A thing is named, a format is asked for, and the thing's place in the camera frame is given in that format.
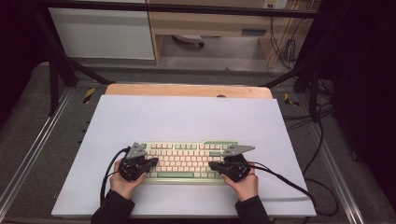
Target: green keycap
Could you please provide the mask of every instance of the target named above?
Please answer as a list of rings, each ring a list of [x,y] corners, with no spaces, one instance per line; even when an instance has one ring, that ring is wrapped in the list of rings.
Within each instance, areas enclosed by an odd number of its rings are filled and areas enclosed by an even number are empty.
[[[157,174],[159,178],[194,178],[194,173],[178,173],[178,172],[159,172]]]
[[[218,151],[211,151],[211,152],[209,152],[209,156],[211,156],[211,157],[217,157],[217,156],[220,156],[220,155],[221,155],[221,153],[218,152]]]

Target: hand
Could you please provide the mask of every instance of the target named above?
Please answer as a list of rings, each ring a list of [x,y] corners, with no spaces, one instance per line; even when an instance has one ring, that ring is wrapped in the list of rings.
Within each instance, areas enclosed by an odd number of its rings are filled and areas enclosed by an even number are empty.
[[[250,168],[250,172],[245,179],[239,182],[233,182],[227,175],[221,175],[224,182],[235,191],[239,202],[259,195],[259,178],[254,174],[254,169]]]
[[[120,164],[121,160],[114,163],[114,172],[116,173],[110,177],[110,188],[116,191],[126,200],[130,200],[132,198],[134,190],[137,188],[137,186],[143,183],[143,180],[145,179],[147,173],[143,173],[135,181],[127,181],[122,178],[122,176],[118,173]]]

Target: white cabinet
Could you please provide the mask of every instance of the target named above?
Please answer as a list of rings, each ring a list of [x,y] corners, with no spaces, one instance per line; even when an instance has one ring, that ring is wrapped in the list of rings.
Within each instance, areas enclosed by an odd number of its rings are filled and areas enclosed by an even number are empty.
[[[69,8],[49,12],[70,57],[154,60],[147,12]]]

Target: table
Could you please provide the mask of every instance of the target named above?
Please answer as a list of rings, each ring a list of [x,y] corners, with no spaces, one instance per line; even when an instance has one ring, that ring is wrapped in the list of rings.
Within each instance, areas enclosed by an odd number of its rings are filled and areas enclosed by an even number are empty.
[[[182,138],[192,142],[210,136],[237,136],[241,144],[256,147],[245,155],[247,160],[260,161],[306,188],[277,102],[271,98],[268,89],[257,87],[110,85],[96,108],[52,214],[93,214],[112,157],[136,139],[152,137],[158,141]],[[256,174],[270,217],[316,215],[313,204],[302,193],[265,172]],[[233,205],[237,199],[228,186],[145,185],[136,190],[133,200],[137,204],[133,217],[236,217]]]

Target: black device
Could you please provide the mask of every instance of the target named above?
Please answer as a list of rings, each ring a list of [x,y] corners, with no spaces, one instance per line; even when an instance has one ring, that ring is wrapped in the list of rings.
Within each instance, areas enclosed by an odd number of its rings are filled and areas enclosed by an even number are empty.
[[[224,162],[210,161],[209,167],[211,170],[219,172],[219,174],[227,175],[233,182],[245,179],[250,172],[248,162],[242,154],[226,157]]]
[[[227,175],[233,182],[239,182],[250,172],[249,164],[242,153],[252,149],[254,147],[229,145],[222,153],[224,162],[210,161],[209,167],[219,174]]]
[[[147,160],[145,158],[146,154],[147,151],[137,143],[129,147],[128,153],[121,160],[119,167],[120,175],[125,180],[132,181],[139,178],[143,173],[148,173],[151,167],[157,165],[158,158]]]

